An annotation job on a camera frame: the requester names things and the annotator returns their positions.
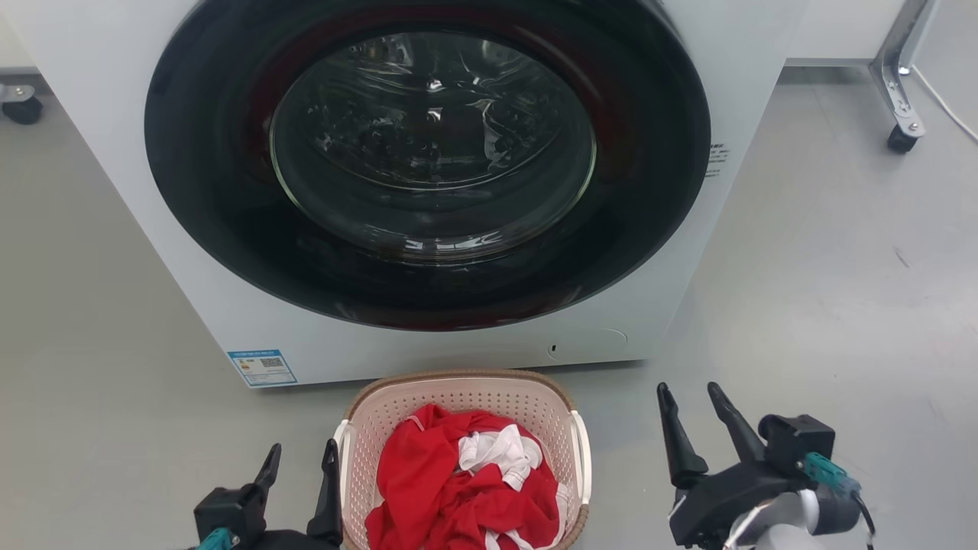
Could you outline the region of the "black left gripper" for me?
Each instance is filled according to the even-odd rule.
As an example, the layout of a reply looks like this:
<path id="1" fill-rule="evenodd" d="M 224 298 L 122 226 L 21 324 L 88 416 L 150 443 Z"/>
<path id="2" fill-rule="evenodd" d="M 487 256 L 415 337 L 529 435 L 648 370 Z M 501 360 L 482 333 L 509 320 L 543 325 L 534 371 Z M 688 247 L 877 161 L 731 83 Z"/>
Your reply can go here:
<path id="1" fill-rule="evenodd" d="M 264 463 L 254 479 L 254 485 L 266 497 L 276 483 L 282 445 L 271 446 Z M 330 438 L 322 456 L 322 483 L 313 518 L 307 523 L 307 533 L 292 529 L 266 530 L 252 545 L 257 550 L 336 550 L 343 544 L 342 506 L 340 506 L 340 457 L 338 442 Z"/>

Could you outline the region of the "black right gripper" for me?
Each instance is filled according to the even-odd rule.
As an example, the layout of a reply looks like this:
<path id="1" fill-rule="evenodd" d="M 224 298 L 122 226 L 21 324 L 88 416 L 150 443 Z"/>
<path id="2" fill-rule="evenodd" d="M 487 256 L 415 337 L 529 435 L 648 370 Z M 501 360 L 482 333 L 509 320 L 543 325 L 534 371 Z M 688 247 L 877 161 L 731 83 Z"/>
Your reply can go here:
<path id="1" fill-rule="evenodd" d="M 719 383 L 707 383 L 707 393 L 740 459 L 740 463 L 709 476 L 706 460 L 689 441 L 680 420 L 680 407 L 668 384 L 657 386 L 669 477 L 680 492 L 669 528 L 675 544 L 685 548 L 719 549 L 738 516 L 783 492 L 805 487 L 800 474 L 783 473 L 763 460 L 764 442 Z"/>

